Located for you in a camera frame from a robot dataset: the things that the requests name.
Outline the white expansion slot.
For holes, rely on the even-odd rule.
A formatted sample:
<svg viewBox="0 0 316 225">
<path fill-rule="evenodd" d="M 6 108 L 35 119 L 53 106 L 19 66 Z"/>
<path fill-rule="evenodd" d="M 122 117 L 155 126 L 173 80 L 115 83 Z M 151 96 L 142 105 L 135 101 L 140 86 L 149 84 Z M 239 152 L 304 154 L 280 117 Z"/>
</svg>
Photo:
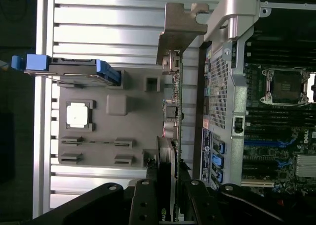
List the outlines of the white expansion slot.
<svg viewBox="0 0 316 225">
<path fill-rule="evenodd" d="M 274 184 L 270 180 L 244 179 L 241 181 L 241 186 L 243 187 L 273 188 Z"/>
</svg>

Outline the green RAM stick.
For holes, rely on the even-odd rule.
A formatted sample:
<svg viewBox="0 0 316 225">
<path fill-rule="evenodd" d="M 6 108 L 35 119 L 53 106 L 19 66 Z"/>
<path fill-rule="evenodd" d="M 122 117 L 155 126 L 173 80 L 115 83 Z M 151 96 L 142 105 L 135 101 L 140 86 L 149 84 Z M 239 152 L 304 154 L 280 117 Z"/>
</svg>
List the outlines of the green RAM stick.
<svg viewBox="0 0 316 225">
<path fill-rule="evenodd" d="M 128 140 L 115 140 L 115 141 L 62 141 L 63 144 L 113 144 L 116 146 L 127 146 L 133 145 L 133 141 Z"/>
</svg>

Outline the grey parts rack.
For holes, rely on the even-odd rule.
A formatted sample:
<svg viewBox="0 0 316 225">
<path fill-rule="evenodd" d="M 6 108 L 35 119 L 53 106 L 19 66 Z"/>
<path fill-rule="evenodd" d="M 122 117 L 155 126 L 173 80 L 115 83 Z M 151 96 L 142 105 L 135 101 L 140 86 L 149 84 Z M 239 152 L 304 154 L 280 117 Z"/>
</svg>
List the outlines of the grey parts rack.
<svg viewBox="0 0 316 225">
<path fill-rule="evenodd" d="M 58 160 L 61 164 L 96 167 L 146 165 L 162 135 L 164 77 L 157 69 L 121 68 L 120 87 L 59 85 Z M 89 102 L 92 130 L 66 128 L 68 102 Z M 133 141 L 133 145 L 63 144 L 62 141 Z"/>
</svg>

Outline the blue expansion slot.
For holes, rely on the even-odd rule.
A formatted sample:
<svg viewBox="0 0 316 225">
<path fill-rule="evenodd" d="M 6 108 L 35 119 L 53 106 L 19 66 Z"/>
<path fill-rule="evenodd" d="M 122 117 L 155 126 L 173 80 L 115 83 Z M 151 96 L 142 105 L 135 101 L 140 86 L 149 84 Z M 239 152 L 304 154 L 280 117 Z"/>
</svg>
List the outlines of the blue expansion slot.
<svg viewBox="0 0 316 225">
<path fill-rule="evenodd" d="M 244 145 L 248 146 L 266 146 L 266 147 L 275 147 L 275 148 L 287 148 L 287 146 L 292 145 L 296 139 L 292 139 L 288 142 L 284 141 L 269 141 L 269 140 L 245 140 Z"/>
</svg>

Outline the green motherboard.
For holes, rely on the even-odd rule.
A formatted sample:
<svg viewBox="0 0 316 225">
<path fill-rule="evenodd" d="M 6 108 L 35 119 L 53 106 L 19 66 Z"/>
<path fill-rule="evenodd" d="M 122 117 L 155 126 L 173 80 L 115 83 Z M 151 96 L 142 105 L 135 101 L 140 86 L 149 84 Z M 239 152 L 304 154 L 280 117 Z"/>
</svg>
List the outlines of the green motherboard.
<svg viewBox="0 0 316 225">
<path fill-rule="evenodd" d="M 265 94 L 269 68 L 301 67 L 310 72 L 302 106 L 271 106 L 260 101 Z M 263 197 L 316 197 L 316 178 L 296 176 L 297 155 L 316 154 L 316 41 L 294 34 L 256 30 L 245 44 L 244 76 L 247 82 L 245 140 L 296 141 L 287 148 L 244 145 L 244 179 L 270 180 L 273 188 L 245 187 Z"/>
</svg>

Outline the silver CPU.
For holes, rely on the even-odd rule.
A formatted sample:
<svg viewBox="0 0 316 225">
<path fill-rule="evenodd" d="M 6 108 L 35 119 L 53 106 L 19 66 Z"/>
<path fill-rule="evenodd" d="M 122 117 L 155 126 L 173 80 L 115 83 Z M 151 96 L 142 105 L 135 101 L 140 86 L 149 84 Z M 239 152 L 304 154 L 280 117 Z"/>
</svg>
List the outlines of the silver CPU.
<svg viewBox="0 0 316 225">
<path fill-rule="evenodd" d="M 89 102 L 68 102 L 66 128 L 92 130 L 91 107 Z"/>
</svg>

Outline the silver chipset heatsink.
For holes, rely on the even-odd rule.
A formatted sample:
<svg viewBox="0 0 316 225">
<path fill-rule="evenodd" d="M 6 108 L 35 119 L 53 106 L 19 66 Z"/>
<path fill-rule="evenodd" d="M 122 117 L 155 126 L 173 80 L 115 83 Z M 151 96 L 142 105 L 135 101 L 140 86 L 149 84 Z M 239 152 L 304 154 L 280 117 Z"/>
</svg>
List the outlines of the silver chipset heatsink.
<svg viewBox="0 0 316 225">
<path fill-rule="evenodd" d="M 316 154 L 297 155 L 296 176 L 316 178 Z"/>
</svg>

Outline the open black PC case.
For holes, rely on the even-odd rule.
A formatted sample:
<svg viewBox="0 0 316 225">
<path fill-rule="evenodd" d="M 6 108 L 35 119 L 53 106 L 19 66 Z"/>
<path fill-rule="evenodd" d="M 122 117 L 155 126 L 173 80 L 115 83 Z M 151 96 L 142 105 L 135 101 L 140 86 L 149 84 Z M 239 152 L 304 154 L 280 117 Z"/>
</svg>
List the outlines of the open black PC case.
<svg viewBox="0 0 316 225">
<path fill-rule="evenodd" d="M 248 190 L 241 186 L 247 104 L 245 44 L 256 30 L 285 32 L 316 41 L 316 0 L 220 0 L 207 25 L 202 51 L 200 178 L 212 189 L 231 183 Z M 264 198 L 316 213 L 316 197 Z"/>
</svg>

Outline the CPU socket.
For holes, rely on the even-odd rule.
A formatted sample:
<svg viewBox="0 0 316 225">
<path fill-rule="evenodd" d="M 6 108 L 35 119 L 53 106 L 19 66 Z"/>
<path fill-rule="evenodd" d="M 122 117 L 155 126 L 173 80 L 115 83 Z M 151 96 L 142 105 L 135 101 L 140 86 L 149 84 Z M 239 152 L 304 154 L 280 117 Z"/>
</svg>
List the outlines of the CPU socket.
<svg viewBox="0 0 316 225">
<path fill-rule="evenodd" d="M 302 106 L 309 103 L 307 95 L 310 72 L 304 68 L 269 68 L 265 76 L 265 94 L 260 101 L 271 106 Z"/>
</svg>

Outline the hard disk with blue carrier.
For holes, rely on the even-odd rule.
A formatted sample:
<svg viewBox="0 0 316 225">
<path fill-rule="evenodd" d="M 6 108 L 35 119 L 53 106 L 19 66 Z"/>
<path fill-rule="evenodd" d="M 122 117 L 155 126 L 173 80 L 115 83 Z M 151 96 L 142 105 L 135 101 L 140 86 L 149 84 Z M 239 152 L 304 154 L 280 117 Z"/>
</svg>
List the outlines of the hard disk with blue carrier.
<svg viewBox="0 0 316 225">
<path fill-rule="evenodd" d="M 58 78 L 63 87 L 120 87 L 122 73 L 100 59 L 65 59 L 48 55 L 14 55 L 11 67 L 25 74 Z"/>
</svg>

